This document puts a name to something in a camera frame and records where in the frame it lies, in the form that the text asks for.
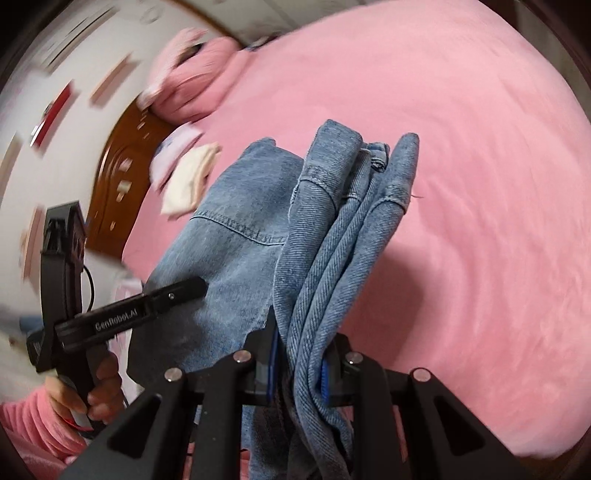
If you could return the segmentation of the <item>pink sleeve forearm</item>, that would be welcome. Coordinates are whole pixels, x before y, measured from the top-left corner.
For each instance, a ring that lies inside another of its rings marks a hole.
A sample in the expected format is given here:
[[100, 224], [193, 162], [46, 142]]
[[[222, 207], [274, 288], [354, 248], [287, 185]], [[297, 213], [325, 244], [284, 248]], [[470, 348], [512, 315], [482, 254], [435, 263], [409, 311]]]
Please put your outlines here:
[[1, 404], [1, 424], [36, 479], [57, 479], [87, 443], [53, 410], [44, 387]]

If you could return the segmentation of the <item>person's left hand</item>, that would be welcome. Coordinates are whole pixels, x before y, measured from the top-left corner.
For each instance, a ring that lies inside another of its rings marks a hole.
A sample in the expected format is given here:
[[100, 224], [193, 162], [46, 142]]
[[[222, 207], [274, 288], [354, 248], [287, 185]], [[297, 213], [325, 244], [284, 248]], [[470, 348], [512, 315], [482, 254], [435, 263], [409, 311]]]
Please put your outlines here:
[[90, 420], [110, 423], [124, 409], [122, 380], [117, 357], [109, 352], [96, 372], [95, 388], [83, 400], [70, 386], [54, 376], [45, 378], [44, 389], [53, 411], [64, 421], [73, 421], [72, 413]]

